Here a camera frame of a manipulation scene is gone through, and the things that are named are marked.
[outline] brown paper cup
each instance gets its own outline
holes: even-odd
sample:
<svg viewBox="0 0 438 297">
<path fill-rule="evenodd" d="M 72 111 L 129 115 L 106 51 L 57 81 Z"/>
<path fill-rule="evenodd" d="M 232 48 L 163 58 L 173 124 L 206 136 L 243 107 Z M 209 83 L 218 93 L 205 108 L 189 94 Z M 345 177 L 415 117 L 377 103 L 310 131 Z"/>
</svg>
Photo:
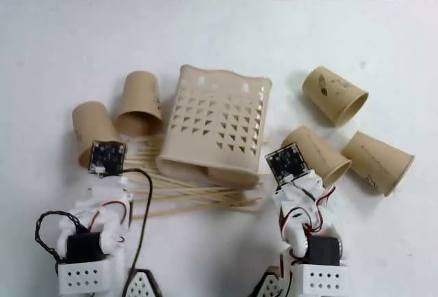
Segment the brown paper cup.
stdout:
<svg viewBox="0 0 438 297">
<path fill-rule="evenodd" d="M 335 126 L 341 126 L 349 121 L 368 98 L 368 92 L 323 66 L 317 67 L 307 76 L 302 84 L 302 91 Z"/>
<path fill-rule="evenodd" d="M 161 128 L 157 78 L 147 71 L 134 71 L 125 81 L 116 120 L 119 132 L 130 136 L 151 135 Z"/>
<path fill-rule="evenodd" d="M 391 194 L 414 160 L 397 148 L 356 132 L 342 152 L 351 168 L 385 196 Z"/>
<path fill-rule="evenodd" d="M 94 140 L 122 142 L 105 106 L 100 102 L 86 102 L 73 110 L 73 128 L 79 147 L 79 164 L 88 167 Z"/>
<path fill-rule="evenodd" d="M 306 126 L 292 131 L 281 147 L 296 143 L 307 165 L 322 177 L 325 186 L 333 185 L 350 167 L 351 161 L 327 144 Z"/>
</svg>

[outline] red wire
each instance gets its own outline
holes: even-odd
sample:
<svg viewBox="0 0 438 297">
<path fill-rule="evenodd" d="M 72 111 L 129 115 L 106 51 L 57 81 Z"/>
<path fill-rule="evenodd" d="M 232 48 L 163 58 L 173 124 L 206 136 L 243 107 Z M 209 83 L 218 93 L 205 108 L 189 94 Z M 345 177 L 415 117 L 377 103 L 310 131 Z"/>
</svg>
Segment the red wire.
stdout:
<svg viewBox="0 0 438 297">
<path fill-rule="evenodd" d="M 322 229 L 322 225 L 324 224 L 324 220 L 323 220 L 323 218 L 322 218 L 322 214 L 321 214 L 321 211 L 320 211 L 320 202 L 322 201 L 322 200 L 324 200 L 325 198 L 327 198 L 327 200 L 329 199 L 329 196 L 334 192 L 336 190 L 336 187 L 335 186 L 333 186 L 324 196 L 321 196 L 317 201 L 316 201 L 316 209 L 318 210 L 318 216 L 319 216 L 319 218 L 320 218 L 320 223 L 319 223 L 319 225 L 315 228 L 315 229 L 312 229 L 312 230 L 310 230 L 310 232 L 312 232 L 312 233 L 318 233 L 318 232 L 320 232 L 321 231 L 321 229 Z"/>
</svg>

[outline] white 3d printed part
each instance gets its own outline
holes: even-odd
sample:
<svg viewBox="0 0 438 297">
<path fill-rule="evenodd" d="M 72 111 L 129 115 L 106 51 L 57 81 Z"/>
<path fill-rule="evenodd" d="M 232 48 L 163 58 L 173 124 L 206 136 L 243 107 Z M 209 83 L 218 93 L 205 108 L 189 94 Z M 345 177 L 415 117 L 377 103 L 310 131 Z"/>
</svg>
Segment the white 3d printed part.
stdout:
<svg viewBox="0 0 438 297">
<path fill-rule="evenodd" d="M 258 181 L 271 81 L 182 66 L 162 152 L 166 176 L 251 188 Z"/>
<path fill-rule="evenodd" d="M 345 266 L 299 264 L 292 266 L 294 296 L 347 296 Z"/>
<path fill-rule="evenodd" d="M 143 272 L 137 272 L 128 286 L 126 297 L 154 297 L 155 292 L 152 289 L 147 275 Z"/>
<path fill-rule="evenodd" d="M 125 253 L 122 247 L 102 261 L 58 266 L 61 296 L 96 292 L 99 297 L 120 297 L 125 280 Z"/>
</svg>

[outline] white table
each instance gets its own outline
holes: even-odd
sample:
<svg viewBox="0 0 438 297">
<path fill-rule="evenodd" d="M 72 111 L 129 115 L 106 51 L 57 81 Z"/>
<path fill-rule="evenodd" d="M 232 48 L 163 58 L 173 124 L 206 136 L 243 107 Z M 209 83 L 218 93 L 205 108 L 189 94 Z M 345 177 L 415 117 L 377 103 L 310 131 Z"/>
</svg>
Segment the white table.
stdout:
<svg viewBox="0 0 438 297">
<path fill-rule="evenodd" d="M 270 77 L 272 150 L 306 124 L 337 148 L 360 129 L 416 155 L 390 197 L 348 173 L 331 202 L 351 241 L 351 296 L 436 296 L 438 1 L 0 0 L 0 16 L 2 296 L 56 296 L 34 225 L 72 206 L 88 179 L 76 162 L 74 106 L 97 100 L 114 111 L 133 70 L 155 73 L 168 105 L 182 64 Z M 321 64 L 370 91 L 339 129 L 300 89 Z M 49 244 L 57 220 L 43 225 Z M 276 223 L 271 205 L 258 216 L 151 219 L 139 266 L 165 296 L 247 296 L 277 258 Z M 127 237 L 131 257 L 139 226 Z"/>
</svg>

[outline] beige plastic basket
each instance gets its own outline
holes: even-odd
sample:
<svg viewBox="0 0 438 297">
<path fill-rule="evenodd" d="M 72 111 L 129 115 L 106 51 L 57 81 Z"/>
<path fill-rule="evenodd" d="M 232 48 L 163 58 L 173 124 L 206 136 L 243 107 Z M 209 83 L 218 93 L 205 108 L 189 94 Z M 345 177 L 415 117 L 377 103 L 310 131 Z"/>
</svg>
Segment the beige plastic basket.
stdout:
<svg viewBox="0 0 438 297">
<path fill-rule="evenodd" d="M 199 183 L 251 188 L 271 81 L 182 66 L 159 170 Z"/>
</svg>

